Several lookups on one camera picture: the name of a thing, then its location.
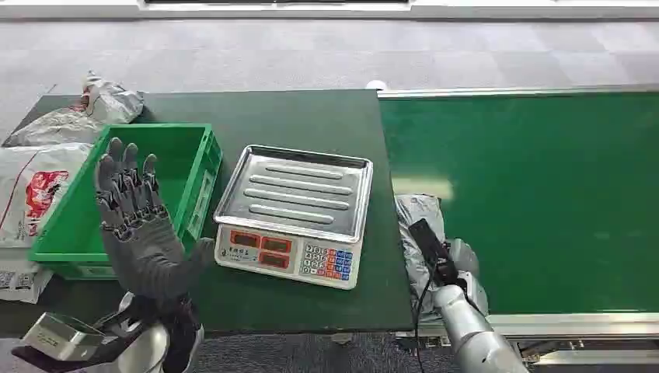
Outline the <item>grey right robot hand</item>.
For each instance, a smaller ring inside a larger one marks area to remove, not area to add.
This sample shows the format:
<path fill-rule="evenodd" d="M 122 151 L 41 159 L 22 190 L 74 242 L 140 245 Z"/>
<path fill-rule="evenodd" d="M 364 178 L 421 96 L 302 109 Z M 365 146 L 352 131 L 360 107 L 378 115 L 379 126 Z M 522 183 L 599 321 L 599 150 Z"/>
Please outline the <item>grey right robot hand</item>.
<path fill-rule="evenodd" d="M 471 246 L 461 239 L 440 241 L 422 218 L 409 227 L 420 248 L 430 278 L 437 286 L 457 285 L 468 290 L 466 273 L 479 274 L 479 261 Z"/>

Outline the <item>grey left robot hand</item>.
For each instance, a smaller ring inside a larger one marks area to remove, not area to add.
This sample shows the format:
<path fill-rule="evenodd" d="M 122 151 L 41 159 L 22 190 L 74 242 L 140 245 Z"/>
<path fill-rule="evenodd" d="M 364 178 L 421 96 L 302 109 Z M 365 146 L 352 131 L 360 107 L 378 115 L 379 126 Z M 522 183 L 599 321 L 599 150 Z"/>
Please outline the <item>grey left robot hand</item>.
<path fill-rule="evenodd" d="M 95 170 L 96 206 L 104 250 L 122 287 L 159 301 L 186 295 L 214 262 L 214 240 L 186 252 L 164 205 L 157 157 L 138 165 L 138 146 L 111 138 Z"/>

